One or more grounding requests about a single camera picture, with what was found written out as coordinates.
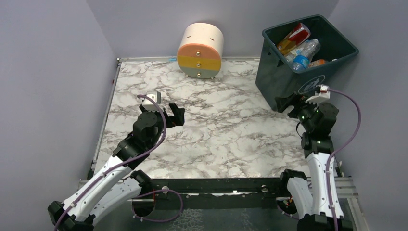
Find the orange label clear bottle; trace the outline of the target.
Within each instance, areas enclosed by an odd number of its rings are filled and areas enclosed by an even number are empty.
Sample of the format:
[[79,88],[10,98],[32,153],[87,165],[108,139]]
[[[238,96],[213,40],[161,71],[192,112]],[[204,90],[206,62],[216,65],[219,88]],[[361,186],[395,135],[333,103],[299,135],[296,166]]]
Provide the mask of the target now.
[[308,65],[308,68],[318,67],[318,66],[321,66],[321,65],[326,64],[327,62],[328,62],[328,61],[326,61],[325,59],[318,59],[318,60],[312,61],[312,62]]

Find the blue cap clear bottle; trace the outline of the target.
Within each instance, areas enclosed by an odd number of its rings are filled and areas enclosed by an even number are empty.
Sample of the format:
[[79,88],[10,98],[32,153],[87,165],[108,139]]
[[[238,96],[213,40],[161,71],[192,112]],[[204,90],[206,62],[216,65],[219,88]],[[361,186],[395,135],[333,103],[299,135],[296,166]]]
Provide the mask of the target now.
[[310,40],[301,51],[301,53],[295,57],[291,64],[291,68],[294,71],[302,71],[308,68],[312,58],[319,52],[321,48],[320,41],[316,38]]

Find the red gold label bottle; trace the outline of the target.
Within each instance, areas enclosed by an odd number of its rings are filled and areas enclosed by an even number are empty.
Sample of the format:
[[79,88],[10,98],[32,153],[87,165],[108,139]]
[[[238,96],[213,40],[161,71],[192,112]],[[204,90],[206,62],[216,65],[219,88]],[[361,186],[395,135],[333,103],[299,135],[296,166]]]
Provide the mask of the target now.
[[286,55],[305,42],[310,35],[310,29],[305,24],[298,23],[297,26],[278,43],[277,48],[282,55]]

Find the white label long bottle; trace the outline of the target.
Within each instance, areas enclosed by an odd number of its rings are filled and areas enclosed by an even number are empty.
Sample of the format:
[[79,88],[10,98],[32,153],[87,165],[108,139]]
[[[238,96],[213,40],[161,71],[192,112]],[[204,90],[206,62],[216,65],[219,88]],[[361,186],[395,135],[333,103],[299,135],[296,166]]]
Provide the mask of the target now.
[[286,61],[288,63],[293,62],[295,57],[298,56],[303,49],[304,49],[304,45],[302,44],[302,45],[299,45],[297,48],[293,49],[292,51],[290,51],[289,53],[287,53],[286,55],[284,55]]

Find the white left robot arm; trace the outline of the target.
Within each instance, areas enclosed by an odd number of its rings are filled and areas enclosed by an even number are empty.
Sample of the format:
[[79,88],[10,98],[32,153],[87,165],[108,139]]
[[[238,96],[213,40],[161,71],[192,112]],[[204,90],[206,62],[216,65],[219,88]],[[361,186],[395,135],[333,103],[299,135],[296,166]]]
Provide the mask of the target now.
[[132,198],[154,201],[152,179],[136,170],[162,142],[168,128],[183,126],[185,109],[169,103],[173,115],[155,105],[140,106],[142,113],[114,149],[104,166],[76,193],[53,201],[48,213],[56,231],[91,231],[113,209]]

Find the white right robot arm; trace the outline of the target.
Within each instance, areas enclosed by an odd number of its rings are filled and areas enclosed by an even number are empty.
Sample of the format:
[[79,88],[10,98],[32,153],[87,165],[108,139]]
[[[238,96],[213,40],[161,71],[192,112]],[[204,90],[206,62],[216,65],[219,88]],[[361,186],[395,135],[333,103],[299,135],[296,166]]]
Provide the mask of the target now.
[[330,136],[339,110],[323,94],[307,98],[299,93],[275,99],[277,111],[289,106],[290,118],[299,119],[305,132],[301,146],[310,171],[311,184],[304,172],[286,169],[281,174],[282,188],[290,193],[298,214],[299,231],[352,231],[339,204],[334,180],[334,152]]

